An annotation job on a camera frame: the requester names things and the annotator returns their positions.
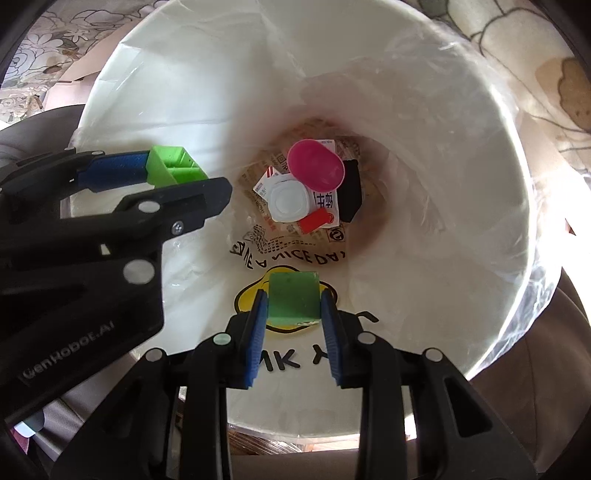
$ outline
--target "pink plastic bowl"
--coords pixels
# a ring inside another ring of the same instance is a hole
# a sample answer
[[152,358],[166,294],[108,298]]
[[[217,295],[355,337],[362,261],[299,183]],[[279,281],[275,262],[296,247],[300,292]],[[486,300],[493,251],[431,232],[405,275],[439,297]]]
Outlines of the pink plastic bowl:
[[332,192],[345,179],[345,166],[338,155],[316,140],[300,140],[287,153],[290,173],[310,190]]

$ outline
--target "plastic bag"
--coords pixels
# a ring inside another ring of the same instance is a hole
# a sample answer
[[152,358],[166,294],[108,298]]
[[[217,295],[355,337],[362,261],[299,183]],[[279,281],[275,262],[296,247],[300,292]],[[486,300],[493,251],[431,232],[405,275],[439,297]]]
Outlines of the plastic bag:
[[[218,218],[165,245],[165,327],[138,352],[193,348],[248,310],[273,269],[316,270],[368,330],[436,346],[475,375],[525,333],[559,273],[536,249],[545,216],[516,115],[484,59],[401,2],[171,1],[119,45],[74,138],[109,153],[182,145],[235,186]],[[355,137],[363,205],[326,252],[261,251],[239,178],[311,118]],[[79,194],[74,214],[122,192],[111,195]],[[229,421],[299,442],[357,432],[361,392],[335,386],[325,351],[318,325],[268,331],[254,388],[229,392]]]

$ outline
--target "metal screw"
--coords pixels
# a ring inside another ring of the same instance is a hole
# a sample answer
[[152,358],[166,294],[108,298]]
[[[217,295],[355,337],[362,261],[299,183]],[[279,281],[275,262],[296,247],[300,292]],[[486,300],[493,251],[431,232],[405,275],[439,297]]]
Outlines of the metal screw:
[[145,285],[149,283],[156,273],[154,266],[147,260],[132,260],[123,267],[123,276],[128,283],[133,285]]
[[157,362],[162,358],[162,350],[160,348],[152,348],[146,352],[146,360],[148,362]]
[[218,333],[213,337],[213,343],[216,345],[227,345],[232,341],[232,337],[227,333]]
[[152,200],[146,200],[138,205],[138,209],[140,212],[144,213],[156,213],[160,210],[160,204],[158,202],[153,202]]
[[436,348],[430,348],[429,350],[427,350],[425,352],[425,356],[431,362],[440,362],[441,360],[443,360],[443,353],[441,352],[441,350],[438,350]]
[[364,343],[365,345],[371,345],[375,342],[375,335],[371,332],[361,332],[357,336],[357,340],[361,343]]
[[184,230],[184,223],[181,220],[173,223],[173,227],[170,229],[170,232],[173,235],[180,235],[183,233]]

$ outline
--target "yellow smiley face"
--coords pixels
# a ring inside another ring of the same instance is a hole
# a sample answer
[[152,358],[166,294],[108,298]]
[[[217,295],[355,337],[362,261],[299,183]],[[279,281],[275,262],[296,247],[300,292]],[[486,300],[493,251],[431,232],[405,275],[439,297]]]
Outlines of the yellow smiley face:
[[[255,301],[256,293],[260,288],[262,288],[265,292],[269,293],[269,276],[272,273],[274,273],[274,272],[298,272],[298,271],[300,271],[300,270],[298,270],[297,268],[294,268],[294,267],[290,267],[288,265],[280,265],[279,267],[273,267],[273,268],[270,268],[269,270],[267,270],[267,272],[261,278],[259,278],[259,280],[246,286],[245,288],[243,288],[240,291],[240,293],[238,293],[238,295],[236,295],[236,298],[234,299],[234,309],[236,310],[236,313],[244,313],[244,312],[250,311],[250,309],[252,308],[252,304]],[[336,303],[337,298],[338,298],[336,290],[328,283],[321,281],[320,282],[320,293],[322,293],[327,288],[332,293],[332,296],[335,299],[335,303]],[[298,332],[300,330],[303,330],[304,328],[309,328],[311,326],[313,326],[313,325],[304,325],[304,326],[298,326],[298,327],[293,327],[293,328],[289,328],[289,329],[281,329],[281,328],[273,327],[271,325],[267,325],[267,330],[271,330],[272,332],[278,332],[278,333],[293,333],[293,332]]]

